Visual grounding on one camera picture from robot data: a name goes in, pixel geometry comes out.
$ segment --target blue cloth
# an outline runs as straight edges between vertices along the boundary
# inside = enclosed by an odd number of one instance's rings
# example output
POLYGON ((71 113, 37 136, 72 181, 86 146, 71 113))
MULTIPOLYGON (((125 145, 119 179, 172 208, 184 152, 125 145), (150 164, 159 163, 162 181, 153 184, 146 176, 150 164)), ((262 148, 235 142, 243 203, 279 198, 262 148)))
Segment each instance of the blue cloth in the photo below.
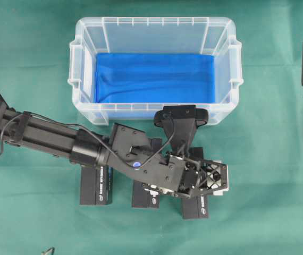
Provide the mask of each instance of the blue cloth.
POLYGON ((96 103, 214 103, 214 57, 97 54, 96 103))

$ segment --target black battery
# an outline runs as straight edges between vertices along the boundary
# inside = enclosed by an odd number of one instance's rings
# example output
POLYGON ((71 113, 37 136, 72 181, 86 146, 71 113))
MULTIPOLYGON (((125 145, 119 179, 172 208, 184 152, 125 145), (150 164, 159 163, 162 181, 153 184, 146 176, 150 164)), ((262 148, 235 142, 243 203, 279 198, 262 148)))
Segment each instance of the black battery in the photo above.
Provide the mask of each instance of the black battery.
POLYGON ((143 184, 138 181, 134 181, 132 187, 132 208, 159 208, 159 195, 151 195, 149 191, 146 191, 143 184))
POLYGON ((113 170, 108 166, 82 167, 80 204, 103 206, 112 202, 113 170))

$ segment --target black box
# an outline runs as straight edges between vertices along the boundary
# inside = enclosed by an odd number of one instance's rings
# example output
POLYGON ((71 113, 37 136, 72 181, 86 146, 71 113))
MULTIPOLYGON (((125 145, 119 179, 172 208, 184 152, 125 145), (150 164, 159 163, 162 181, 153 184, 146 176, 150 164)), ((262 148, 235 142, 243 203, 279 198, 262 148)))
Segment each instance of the black box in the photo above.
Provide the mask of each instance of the black box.
POLYGON ((80 204, 103 206, 112 202, 113 170, 108 166, 82 167, 80 204))
POLYGON ((193 198, 182 198, 182 218, 208 218, 207 195, 199 195, 193 198))
POLYGON ((159 195, 152 196, 141 182, 135 181, 132 187, 132 208, 159 208, 159 195))

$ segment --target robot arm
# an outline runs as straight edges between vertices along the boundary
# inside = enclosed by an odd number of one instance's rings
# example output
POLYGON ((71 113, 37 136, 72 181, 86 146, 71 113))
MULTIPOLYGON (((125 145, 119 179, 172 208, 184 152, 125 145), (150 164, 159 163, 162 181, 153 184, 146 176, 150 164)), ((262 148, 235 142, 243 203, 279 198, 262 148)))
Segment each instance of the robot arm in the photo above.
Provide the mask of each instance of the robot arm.
POLYGON ((28 147, 69 159, 83 167, 110 166, 144 184, 146 190, 191 198, 228 190, 227 165, 193 158, 190 144, 208 112, 191 106, 170 106, 155 114, 168 141, 152 150, 144 131, 115 123, 110 137, 78 124, 63 124, 9 108, 0 95, 0 143, 28 147), (162 150, 170 144, 172 151, 162 150))

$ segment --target white label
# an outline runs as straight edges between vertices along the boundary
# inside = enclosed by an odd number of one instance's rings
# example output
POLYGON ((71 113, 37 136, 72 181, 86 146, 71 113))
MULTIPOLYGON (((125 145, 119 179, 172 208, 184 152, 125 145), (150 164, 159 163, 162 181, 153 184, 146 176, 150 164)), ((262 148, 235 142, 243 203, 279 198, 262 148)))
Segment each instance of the white label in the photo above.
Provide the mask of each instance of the white label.
POLYGON ((205 197, 201 196, 201 207, 205 207, 205 197))
POLYGON ((99 194, 103 194, 103 166, 100 167, 100 174, 99 174, 99 194))

